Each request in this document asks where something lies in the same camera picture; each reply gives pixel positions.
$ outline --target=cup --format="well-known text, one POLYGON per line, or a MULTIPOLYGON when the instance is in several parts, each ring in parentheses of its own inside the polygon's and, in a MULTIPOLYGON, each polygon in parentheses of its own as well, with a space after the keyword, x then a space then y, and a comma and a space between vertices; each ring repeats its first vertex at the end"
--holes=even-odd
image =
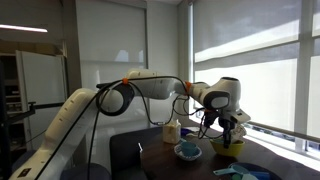
POLYGON ((197 151, 197 145, 192 142, 182 142, 181 151, 184 156, 194 156, 197 151))

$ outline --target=plastic bottle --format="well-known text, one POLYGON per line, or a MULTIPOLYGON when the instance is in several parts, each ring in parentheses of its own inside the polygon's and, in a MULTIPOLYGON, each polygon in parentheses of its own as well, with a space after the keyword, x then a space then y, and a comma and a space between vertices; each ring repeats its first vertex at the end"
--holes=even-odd
POLYGON ((177 144, 180 141, 181 124, 179 120, 171 120, 163 126, 163 141, 166 143, 177 144))

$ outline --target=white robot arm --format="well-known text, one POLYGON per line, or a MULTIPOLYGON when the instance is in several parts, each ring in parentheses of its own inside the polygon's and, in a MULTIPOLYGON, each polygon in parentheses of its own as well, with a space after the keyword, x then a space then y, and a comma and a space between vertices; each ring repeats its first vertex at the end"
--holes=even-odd
POLYGON ((234 124, 250 120, 239 107, 240 82, 237 79, 221 78, 209 86, 206 83, 184 83, 150 70, 132 69, 122 82, 109 84, 108 88, 101 85, 98 93, 89 89, 74 92, 48 127, 40 148, 10 179, 59 179, 81 139, 91 128, 97 111, 116 116, 127 109, 135 96, 167 99, 173 93, 190 95, 208 110, 206 127, 219 117, 219 124, 228 131, 224 132, 226 145, 230 143, 229 132, 234 124))

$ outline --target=dark table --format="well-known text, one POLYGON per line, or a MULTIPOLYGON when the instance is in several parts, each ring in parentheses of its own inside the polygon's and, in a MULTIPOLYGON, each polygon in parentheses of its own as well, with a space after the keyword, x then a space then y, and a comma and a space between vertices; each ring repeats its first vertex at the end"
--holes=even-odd
MULTIPOLYGON (((199 125, 193 121, 182 123, 183 127, 199 125)), ((220 132, 208 130, 211 136, 220 132)), ((230 179, 229 175, 216 176, 213 170, 227 168, 231 163, 243 162, 261 166, 278 175, 281 179, 320 179, 320 172, 303 164, 278 156, 269 149, 244 139, 245 145, 237 157, 226 157, 215 153, 208 139, 183 137, 196 143, 202 155, 195 161, 184 161, 174 153, 173 144, 162 141, 162 134, 154 137, 150 143, 143 145, 141 164, 150 179, 230 179)))

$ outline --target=window blind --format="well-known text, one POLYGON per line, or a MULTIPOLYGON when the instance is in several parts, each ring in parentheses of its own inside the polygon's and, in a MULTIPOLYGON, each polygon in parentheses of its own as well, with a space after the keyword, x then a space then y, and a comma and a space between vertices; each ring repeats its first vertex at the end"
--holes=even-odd
POLYGON ((252 123, 319 141, 318 1, 194 2, 194 80, 238 78, 252 123))

